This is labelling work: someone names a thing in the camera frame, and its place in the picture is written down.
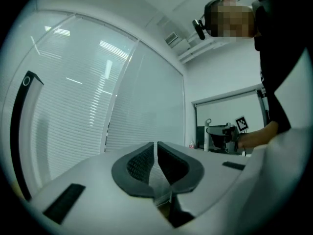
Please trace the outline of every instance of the black sleeve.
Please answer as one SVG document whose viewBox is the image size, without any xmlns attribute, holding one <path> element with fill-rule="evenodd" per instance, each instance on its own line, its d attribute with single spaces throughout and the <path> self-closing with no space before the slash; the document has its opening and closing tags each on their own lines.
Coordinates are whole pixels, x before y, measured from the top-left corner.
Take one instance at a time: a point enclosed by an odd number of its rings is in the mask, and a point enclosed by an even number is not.
<svg viewBox="0 0 313 235">
<path fill-rule="evenodd" d="M 290 124 L 279 101 L 273 93 L 268 94 L 269 118 L 278 123 L 278 133 L 288 131 Z"/>
</svg>

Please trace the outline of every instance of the air vent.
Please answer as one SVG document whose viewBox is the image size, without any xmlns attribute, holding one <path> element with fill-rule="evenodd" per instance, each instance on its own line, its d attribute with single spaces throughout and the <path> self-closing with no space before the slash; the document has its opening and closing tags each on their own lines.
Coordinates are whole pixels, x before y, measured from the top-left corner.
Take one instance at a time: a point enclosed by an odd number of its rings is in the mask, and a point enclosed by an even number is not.
<svg viewBox="0 0 313 235">
<path fill-rule="evenodd" d="M 175 32 L 173 32 L 165 39 L 165 42 L 169 45 L 172 41 L 174 41 L 177 38 L 178 35 Z"/>
</svg>

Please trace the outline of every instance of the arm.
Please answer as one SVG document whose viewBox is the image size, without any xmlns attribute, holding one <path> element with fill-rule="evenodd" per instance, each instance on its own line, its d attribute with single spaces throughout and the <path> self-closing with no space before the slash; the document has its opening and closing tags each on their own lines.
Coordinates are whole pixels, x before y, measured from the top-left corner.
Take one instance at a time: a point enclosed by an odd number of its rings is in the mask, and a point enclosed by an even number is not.
<svg viewBox="0 0 313 235">
<path fill-rule="evenodd" d="M 254 148 L 262 144 L 267 144 L 274 138 L 278 131 L 278 123 L 270 122 L 263 129 L 243 135 L 238 140 L 238 148 Z"/>
</svg>

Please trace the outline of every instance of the person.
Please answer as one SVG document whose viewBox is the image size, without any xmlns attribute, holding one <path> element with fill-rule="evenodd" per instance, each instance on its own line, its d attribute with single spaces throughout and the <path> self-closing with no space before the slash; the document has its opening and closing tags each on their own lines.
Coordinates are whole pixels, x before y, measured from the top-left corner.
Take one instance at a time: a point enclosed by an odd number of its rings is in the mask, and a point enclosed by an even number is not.
<svg viewBox="0 0 313 235">
<path fill-rule="evenodd" d="M 260 52 L 261 81 L 267 93 L 271 122 L 261 130 L 240 135 L 239 148 L 267 144 L 291 127 L 274 92 L 304 50 L 303 38 L 291 35 L 292 31 L 301 30 L 303 3 L 300 4 L 299 12 L 292 5 L 287 10 L 284 0 L 257 0 L 252 6 L 236 0 L 212 0 L 204 8 L 204 27 L 209 35 L 231 42 L 234 38 L 254 38 L 255 49 Z M 299 16 L 298 24 L 287 22 L 295 15 Z"/>
</svg>

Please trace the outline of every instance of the white wall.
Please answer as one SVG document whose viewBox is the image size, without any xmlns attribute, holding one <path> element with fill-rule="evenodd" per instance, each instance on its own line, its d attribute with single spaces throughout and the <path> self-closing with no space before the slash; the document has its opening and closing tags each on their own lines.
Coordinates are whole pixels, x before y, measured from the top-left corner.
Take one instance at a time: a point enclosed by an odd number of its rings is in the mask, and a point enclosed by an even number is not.
<svg viewBox="0 0 313 235">
<path fill-rule="evenodd" d="M 261 83 L 260 54 L 254 40 L 213 49 L 186 64 L 190 100 L 241 90 Z"/>
<path fill-rule="evenodd" d="M 244 116 L 248 124 L 247 132 L 260 130 L 264 127 L 262 111 L 256 92 L 250 92 L 232 98 L 217 100 L 197 106 L 198 126 L 210 118 L 210 125 L 236 124 L 236 119 Z"/>
</svg>

